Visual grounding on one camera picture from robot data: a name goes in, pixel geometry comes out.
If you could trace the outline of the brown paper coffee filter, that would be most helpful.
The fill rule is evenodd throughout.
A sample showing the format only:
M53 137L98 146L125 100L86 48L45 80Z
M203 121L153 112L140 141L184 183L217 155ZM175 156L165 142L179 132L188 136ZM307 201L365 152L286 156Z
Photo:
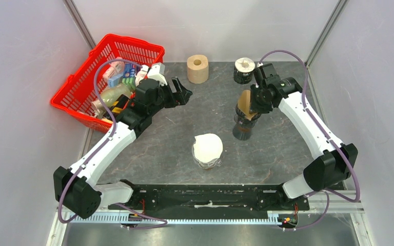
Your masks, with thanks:
M252 120L257 113L250 111L251 106L251 91L244 90L237 102L238 109L245 115L247 120Z

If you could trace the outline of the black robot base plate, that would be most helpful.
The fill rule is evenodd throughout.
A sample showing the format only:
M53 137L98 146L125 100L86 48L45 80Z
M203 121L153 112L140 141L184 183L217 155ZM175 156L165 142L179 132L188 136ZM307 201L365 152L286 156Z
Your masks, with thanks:
M264 219L269 211L308 211L307 198L283 200L271 184L136 184L124 205L161 219Z

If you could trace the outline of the white paper coffee filter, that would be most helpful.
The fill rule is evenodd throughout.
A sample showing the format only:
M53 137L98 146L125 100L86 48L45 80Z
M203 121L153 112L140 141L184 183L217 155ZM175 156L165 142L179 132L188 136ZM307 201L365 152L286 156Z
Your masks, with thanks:
M210 163L221 157L223 143L219 136L213 133L197 135L192 146L193 155L197 161Z

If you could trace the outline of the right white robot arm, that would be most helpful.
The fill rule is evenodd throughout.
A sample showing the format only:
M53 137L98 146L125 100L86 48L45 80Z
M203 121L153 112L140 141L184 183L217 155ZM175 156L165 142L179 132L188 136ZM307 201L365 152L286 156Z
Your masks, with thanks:
M258 63L253 71L250 111L267 114L278 108L293 123L306 142L313 162L299 176L281 184L275 196L277 206L288 210L296 198L319 192L351 177L358 149L345 144L323 123L292 78L281 79L273 64Z

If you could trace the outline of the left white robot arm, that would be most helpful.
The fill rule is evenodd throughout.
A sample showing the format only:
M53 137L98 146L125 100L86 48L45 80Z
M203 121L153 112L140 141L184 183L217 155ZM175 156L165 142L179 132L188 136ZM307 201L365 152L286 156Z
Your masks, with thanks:
M151 125L157 112L189 102L193 92L177 77L172 82L176 91L169 85L161 85L159 79L142 80L104 137L70 167L60 166L54 171L59 211L66 207L74 216L86 219L99 207L115 203L122 203L128 209L139 206L140 195L130 184L124 181L99 184L98 180L112 161Z

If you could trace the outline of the dark smoked plastic dripper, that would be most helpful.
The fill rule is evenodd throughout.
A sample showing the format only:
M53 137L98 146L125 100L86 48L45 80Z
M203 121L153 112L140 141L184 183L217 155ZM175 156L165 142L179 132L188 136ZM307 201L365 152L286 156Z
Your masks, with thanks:
M237 126L242 129L252 129L257 123L257 120L261 117L260 113L256 113L251 119L248 119L246 114L239 108L238 105L236 105L235 112L236 116L234 117L234 120Z

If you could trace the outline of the clear glass dripper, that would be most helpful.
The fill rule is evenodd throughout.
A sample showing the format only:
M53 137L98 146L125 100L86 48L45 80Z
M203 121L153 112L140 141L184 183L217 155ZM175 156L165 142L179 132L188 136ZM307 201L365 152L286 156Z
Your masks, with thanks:
M195 151L194 149L192 149L192 155L193 155L193 159L194 162L203 170L211 170L213 169L215 166L220 166L222 161L219 158L213 159L210 162L202 162L200 160L197 159L196 155L195 155Z

